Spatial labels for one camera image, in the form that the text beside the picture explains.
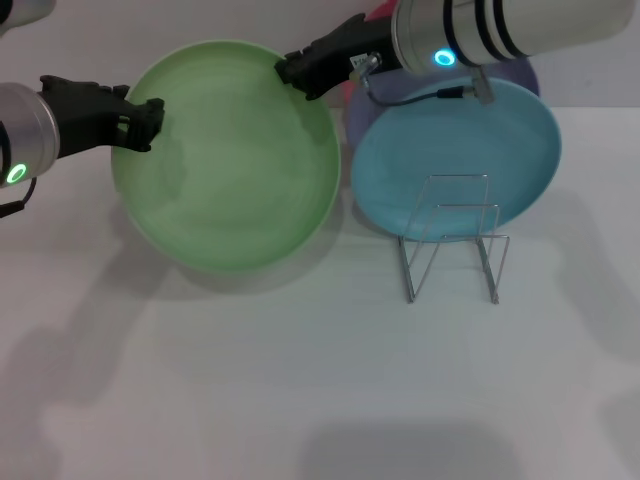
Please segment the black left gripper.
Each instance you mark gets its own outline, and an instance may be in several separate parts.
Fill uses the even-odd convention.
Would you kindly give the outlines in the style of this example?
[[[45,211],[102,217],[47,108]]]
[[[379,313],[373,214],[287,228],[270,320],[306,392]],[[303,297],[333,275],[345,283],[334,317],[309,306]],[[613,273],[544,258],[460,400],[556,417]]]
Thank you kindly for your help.
[[[52,75],[40,77],[40,97],[51,110],[59,134],[59,158],[100,146],[116,146],[149,152],[162,129],[165,102],[160,98],[130,104],[128,119],[125,97],[128,85],[109,87]]]

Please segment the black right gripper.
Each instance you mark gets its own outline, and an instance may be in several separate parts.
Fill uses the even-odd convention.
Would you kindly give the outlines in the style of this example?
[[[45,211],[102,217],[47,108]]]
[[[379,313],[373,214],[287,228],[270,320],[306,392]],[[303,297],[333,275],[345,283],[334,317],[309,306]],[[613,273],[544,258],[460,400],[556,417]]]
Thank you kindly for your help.
[[[352,57],[377,53],[377,72],[396,69],[390,16],[367,20],[358,14],[307,47],[285,55],[275,64],[283,83],[300,83],[308,101],[317,100],[346,81],[355,69]]]

